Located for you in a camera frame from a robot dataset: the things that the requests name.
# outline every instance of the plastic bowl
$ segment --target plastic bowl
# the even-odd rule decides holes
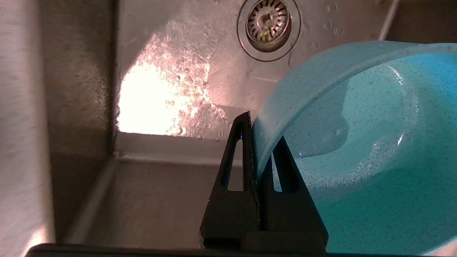
[[[259,177],[286,138],[328,252],[415,255],[457,235],[457,44],[324,51],[278,82],[253,131]]]

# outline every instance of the stainless steel sink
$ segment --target stainless steel sink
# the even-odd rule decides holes
[[[266,4],[277,10],[283,4],[290,31],[284,46],[261,52],[247,40],[246,26],[254,8]],[[254,119],[275,83],[314,54],[383,39],[396,5],[389,0],[121,1],[116,154],[154,161],[189,155],[196,163],[216,164],[236,116],[249,110]],[[189,148],[167,136],[196,140]],[[139,141],[148,143],[139,146]],[[158,142],[173,150],[157,151]]]
[[[299,26],[299,32],[292,35],[297,37],[292,49],[269,57],[273,61],[260,61],[265,57],[247,53],[239,40],[244,33],[237,30],[239,14],[252,10],[246,5],[247,11],[242,11],[243,4],[0,4],[0,11],[10,14],[0,16],[0,23],[6,24],[0,33],[14,35],[2,37],[14,40],[4,44],[0,71],[19,77],[32,74],[25,80],[8,77],[1,82],[3,86],[6,81],[8,89],[2,92],[16,96],[0,94],[1,102],[20,101],[2,105],[0,124],[8,125],[2,135],[12,143],[2,141],[0,146],[21,154],[17,156],[33,157],[10,158],[0,147],[1,157],[12,160],[2,162],[1,178],[28,178],[2,187],[0,200],[10,205],[0,212],[0,242],[9,245],[11,238],[18,238],[11,245],[14,254],[8,256],[54,236],[57,242],[92,245],[198,248],[198,227],[230,122],[247,110],[254,119],[275,82],[291,68],[322,50],[362,40],[457,42],[457,34],[446,30],[456,19],[453,0],[403,0],[393,20],[396,1],[295,0],[299,16],[291,24]],[[241,27],[245,19],[241,17]],[[40,24],[41,29],[30,24]],[[37,42],[42,48],[33,44]],[[31,105],[30,97],[40,99],[42,93],[34,81],[42,79],[46,106],[40,101]],[[3,110],[36,119],[15,122]],[[45,110],[46,118],[41,116]],[[42,135],[46,128],[48,141]],[[24,139],[37,146],[25,147],[31,144],[22,144]],[[235,189],[241,180],[239,160],[238,154],[231,181]],[[52,197],[42,183],[49,177]],[[36,215],[17,215],[30,211]],[[21,229],[11,224],[20,224]]]

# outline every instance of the sink basin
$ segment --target sink basin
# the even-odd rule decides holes
[[[174,142],[166,136],[180,136],[206,139],[204,143],[195,140],[194,145],[217,149],[213,159],[218,163],[223,146],[216,145],[227,139],[231,121],[247,110],[255,117],[275,83],[290,69],[322,50],[383,38],[392,18],[387,15],[392,1],[287,0],[293,47],[276,59],[259,61],[250,52],[252,46],[247,47],[249,43],[241,39],[257,2],[261,1],[120,2],[119,156],[164,158],[149,146],[133,149],[129,142],[154,145],[156,139]],[[151,16],[150,10],[160,12]],[[205,153],[200,157],[211,156]]]
[[[420,254],[451,240],[456,67],[457,44],[366,42],[316,55],[278,82],[254,121],[258,175],[284,135],[329,252]]]

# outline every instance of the drain strainer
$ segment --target drain strainer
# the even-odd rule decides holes
[[[289,37],[289,10],[280,0],[262,0],[251,10],[246,33],[259,51],[278,50]]]
[[[274,61],[295,45],[300,26],[293,0],[247,0],[238,17],[238,37],[251,57]]]

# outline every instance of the water spot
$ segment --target water spot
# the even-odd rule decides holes
[[[343,29],[342,28],[336,27],[336,28],[333,29],[333,35],[335,37],[341,37],[342,33],[343,33]]]
[[[332,27],[332,24],[330,23],[330,21],[327,21],[326,23],[323,24],[323,27],[325,29],[329,29],[330,27]]]
[[[327,12],[332,12],[332,11],[335,11],[336,10],[336,3],[333,3],[331,5],[327,5],[327,7],[325,8],[325,11]]]
[[[302,22],[302,34],[309,32],[309,24],[305,21]]]

